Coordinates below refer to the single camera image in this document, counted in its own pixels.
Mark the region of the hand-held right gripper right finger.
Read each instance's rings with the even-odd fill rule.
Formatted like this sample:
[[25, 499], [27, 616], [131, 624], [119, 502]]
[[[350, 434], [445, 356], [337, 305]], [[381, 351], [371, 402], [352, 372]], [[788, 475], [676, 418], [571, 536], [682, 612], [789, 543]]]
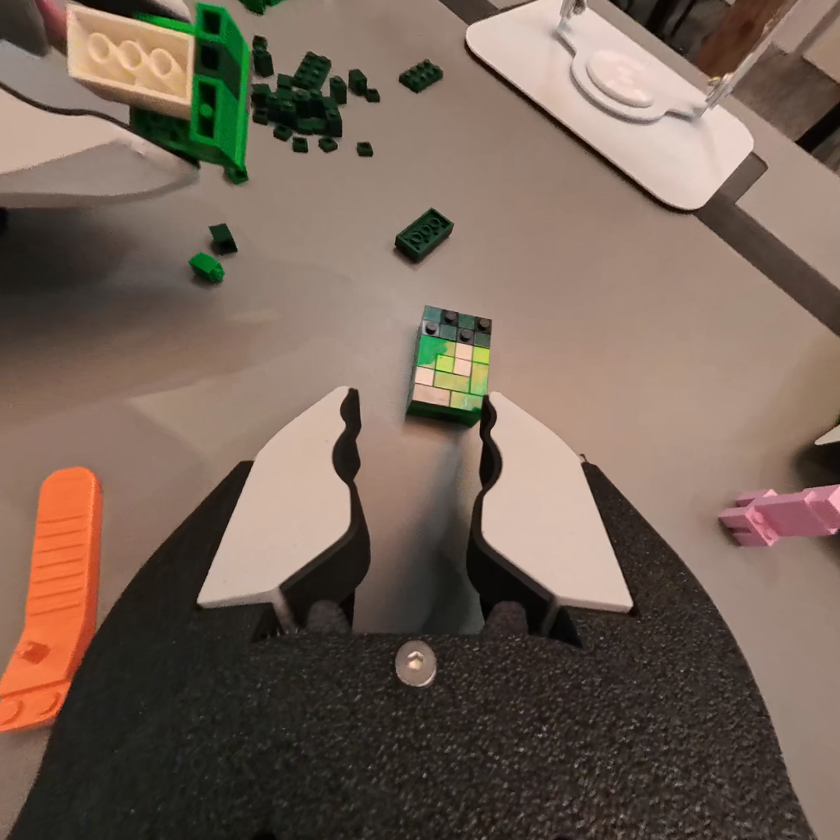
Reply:
[[583, 461], [500, 392], [482, 402], [479, 492], [466, 570], [485, 618], [520, 605], [528, 627], [570, 609], [626, 615], [634, 600]]

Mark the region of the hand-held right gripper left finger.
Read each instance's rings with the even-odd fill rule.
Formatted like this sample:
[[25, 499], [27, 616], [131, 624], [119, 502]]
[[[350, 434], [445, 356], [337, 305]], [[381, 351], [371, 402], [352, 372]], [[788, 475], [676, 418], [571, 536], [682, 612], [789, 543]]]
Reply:
[[339, 386], [258, 452], [196, 603], [268, 604], [281, 627], [304, 626], [317, 602], [349, 625], [371, 564], [371, 538], [355, 484], [361, 467], [357, 389]]

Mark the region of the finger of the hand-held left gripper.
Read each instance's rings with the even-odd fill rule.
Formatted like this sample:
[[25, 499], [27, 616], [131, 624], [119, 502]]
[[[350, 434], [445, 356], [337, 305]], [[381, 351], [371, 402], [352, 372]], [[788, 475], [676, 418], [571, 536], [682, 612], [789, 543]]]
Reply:
[[32, 72], [68, 85], [65, 2], [1, 2], [2, 79]]
[[197, 183], [200, 167], [97, 112], [1, 95], [1, 207], [93, 208]]

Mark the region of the green and white lego assembly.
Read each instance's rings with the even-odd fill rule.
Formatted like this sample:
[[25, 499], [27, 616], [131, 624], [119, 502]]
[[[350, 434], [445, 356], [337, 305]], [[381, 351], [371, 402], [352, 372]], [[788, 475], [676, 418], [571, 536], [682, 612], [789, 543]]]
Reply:
[[248, 180], [251, 51], [226, 6], [195, 2], [73, 2], [67, 69], [100, 98], [129, 107], [141, 138]]

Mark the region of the green mosaic lego block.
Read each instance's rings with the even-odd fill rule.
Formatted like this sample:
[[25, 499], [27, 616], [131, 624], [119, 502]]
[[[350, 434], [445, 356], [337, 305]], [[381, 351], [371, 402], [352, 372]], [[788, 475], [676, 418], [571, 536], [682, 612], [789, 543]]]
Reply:
[[475, 426], [488, 394], [494, 322], [426, 306], [416, 335], [406, 415]]

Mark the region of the pink lego pig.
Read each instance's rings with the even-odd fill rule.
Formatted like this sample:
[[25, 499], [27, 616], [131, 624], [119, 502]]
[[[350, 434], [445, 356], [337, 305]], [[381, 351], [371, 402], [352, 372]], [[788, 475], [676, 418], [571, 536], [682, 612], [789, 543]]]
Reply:
[[824, 538], [839, 531], [839, 485], [778, 494], [757, 490], [740, 495], [718, 515], [743, 547], [771, 547], [783, 538]]

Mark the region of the pile of dark green lego pieces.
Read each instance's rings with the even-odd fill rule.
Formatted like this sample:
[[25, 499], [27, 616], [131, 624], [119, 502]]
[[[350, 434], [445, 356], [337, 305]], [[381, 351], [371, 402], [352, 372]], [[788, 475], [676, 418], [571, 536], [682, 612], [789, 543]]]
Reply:
[[382, 95], [361, 69], [346, 77], [332, 73], [331, 59], [307, 51], [291, 74], [276, 71], [268, 41], [253, 37], [252, 59], [256, 80], [250, 105], [254, 123], [271, 127], [273, 137], [288, 143], [297, 154], [315, 143], [329, 154], [343, 138], [343, 111], [351, 97], [376, 104]]

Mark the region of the dark green two-by-four lego brick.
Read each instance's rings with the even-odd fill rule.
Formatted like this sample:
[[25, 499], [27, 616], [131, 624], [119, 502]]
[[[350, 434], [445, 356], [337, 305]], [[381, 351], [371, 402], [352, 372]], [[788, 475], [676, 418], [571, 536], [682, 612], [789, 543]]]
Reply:
[[454, 226], [445, 215], [430, 207], [396, 235], [394, 247], [411, 263], [418, 264], [452, 234]]

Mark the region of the dark green two-by-three lego brick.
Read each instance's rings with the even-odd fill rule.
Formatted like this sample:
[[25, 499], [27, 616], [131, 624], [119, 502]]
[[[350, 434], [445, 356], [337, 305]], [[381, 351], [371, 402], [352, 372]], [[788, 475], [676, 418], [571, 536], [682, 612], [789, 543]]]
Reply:
[[424, 59], [404, 70], [398, 77], [400, 84], [413, 93], [420, 93], [441, 81], [444, 72], [431, 59]]

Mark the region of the orange brick separator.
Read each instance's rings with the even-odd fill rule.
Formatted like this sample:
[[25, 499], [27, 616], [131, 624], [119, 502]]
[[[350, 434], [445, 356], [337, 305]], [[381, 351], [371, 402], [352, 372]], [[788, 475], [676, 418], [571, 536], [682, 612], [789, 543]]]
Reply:
[[1, 680], [1, 731], [51, 724], [96, 632], [102, 489], [92, 471], [43, 482], [24, 627]]

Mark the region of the wooden table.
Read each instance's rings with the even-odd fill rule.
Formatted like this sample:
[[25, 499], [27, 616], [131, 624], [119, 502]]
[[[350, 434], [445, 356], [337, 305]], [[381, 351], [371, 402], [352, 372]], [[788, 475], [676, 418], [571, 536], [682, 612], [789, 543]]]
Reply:
[[780, 5], [784, 2], [734, 2], [717, 29], [702, 43], [695, 66], [708, 77], [721, 77], [735, 70], [759, 44]]

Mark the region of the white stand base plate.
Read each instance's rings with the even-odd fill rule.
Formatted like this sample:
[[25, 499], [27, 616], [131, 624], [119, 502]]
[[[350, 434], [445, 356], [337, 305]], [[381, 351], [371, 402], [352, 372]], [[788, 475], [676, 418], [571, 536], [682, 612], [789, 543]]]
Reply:
[[707, 105], [700, 74], [608, 2], [563, 18], [527, 2], [469, 24], [468, 52], [542, 115], [660, 203], [705, 206], [754, 154], [792, 203], [830, 196], [838, 174], [734, 96]]

